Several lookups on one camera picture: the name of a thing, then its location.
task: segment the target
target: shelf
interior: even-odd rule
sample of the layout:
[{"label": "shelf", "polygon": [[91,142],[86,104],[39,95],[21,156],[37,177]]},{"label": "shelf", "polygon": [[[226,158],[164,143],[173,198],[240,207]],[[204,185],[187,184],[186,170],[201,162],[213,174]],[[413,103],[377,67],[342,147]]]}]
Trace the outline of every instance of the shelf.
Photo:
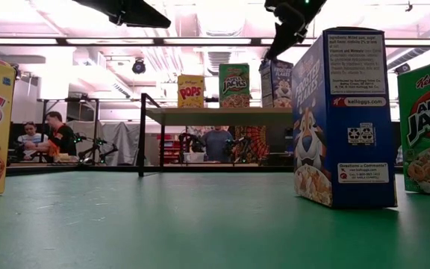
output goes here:
[{"label": "shelf", "polygon": [[291,108],[147,108],[165,126],[292,126]]}]

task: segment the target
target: blue box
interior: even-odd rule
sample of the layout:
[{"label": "blue box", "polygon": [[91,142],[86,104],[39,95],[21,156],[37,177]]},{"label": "blue box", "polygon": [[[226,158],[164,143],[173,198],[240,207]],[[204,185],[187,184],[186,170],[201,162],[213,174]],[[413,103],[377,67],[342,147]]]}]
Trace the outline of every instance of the blue box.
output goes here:
[{"label": "blue box", "polygon": [[333,208],[396,206],[384,32],[325,30],[292,78],[297,194]]},{"label": "blue box", "polygon": [[291,71],[293,64],[275,60],[260,66],[261,106],[291,108]]}]

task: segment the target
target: fluorescent light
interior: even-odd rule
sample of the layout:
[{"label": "fluorescent light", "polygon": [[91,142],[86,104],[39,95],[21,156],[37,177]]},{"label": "fluorescent light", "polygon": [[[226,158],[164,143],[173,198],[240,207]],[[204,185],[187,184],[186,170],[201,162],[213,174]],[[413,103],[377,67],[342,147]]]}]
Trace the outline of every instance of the fluorescent light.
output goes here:
[{"label": "fluorescent light", "polygon": [[430,46],[430,39],[386,39],[386,46]]},{"label": "fluorescent light", "polygon": [[170,45],[248,45],[249,38],[164,38],[163,42]]},{"label": "fluorescent light", "polygon": [[57,45],[54,38],[0,38],[0,44]]},{"label": "fluorescent light", "polygon": [[69,38],[67,43],[72,45],[151,45],[152,38],[131,38],[131,39],[94,39],[94,38]]},{"label": "fluorescent light", "polygon": [[[303,40],[302,45],[313,45],[315,39],[307,38]],[[273,38],[264,38],[261,40],[261,45],[271,45],[273,43]]]}]

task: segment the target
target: man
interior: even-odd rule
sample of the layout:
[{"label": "man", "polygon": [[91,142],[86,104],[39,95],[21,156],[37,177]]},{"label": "man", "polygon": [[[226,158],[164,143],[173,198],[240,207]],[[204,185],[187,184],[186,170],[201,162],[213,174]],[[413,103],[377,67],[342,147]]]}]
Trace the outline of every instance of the man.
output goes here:
[{"label": "man", "polygon": [[51,131],[49,140],[42,143],[27,142],[29,149],[35,149],[40,152],[47,152],[49,156],[55,157],[61,153],[69,156],[76,156],[74,131],[63,123],[63,118],[59,112],[51,111],[46,115],[46,122]]},{"label": "man", "polygon": [[215,126],[214,130],[202,136],[202,142],[207,149],[209,161],[230,162],[230,156],[225,154],[227,140],[233,140],[233,137],[228,131],[223,130],[222,126]]},{"label": "man", "polygon": [[[19,136],[18,142],[20,142],[21,144],[26,144],[27,142],[41,143],[42,134],[36,132],[36,124],[34,124],[33,122],[27,122],[27,123],[23,123],[22,125],[24,127],[24,132],[26,134]],[[48,136],[44,135],[43,142],[47,142],[47,141],[48,141]],[[34,149],[27,149],[25,147],[25,151],[24,151],[25,156],[23,159],[25,161],[35,161],[35,158],[32,155],[36,152],[37,151]]]}]

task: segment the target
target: gray shirt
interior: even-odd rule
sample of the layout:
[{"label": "gray shirt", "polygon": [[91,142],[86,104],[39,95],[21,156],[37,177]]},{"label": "gray shirt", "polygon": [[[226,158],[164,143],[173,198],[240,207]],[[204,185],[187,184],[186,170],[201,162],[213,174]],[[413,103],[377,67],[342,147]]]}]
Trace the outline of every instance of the gray shirt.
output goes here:
[{"label": "gray shirt", "polygon": [[209,161],[230,162],[230,157],[225,154],[227,140],[233,140],[233,137],[225,130],[211,130],[202,136]]}]

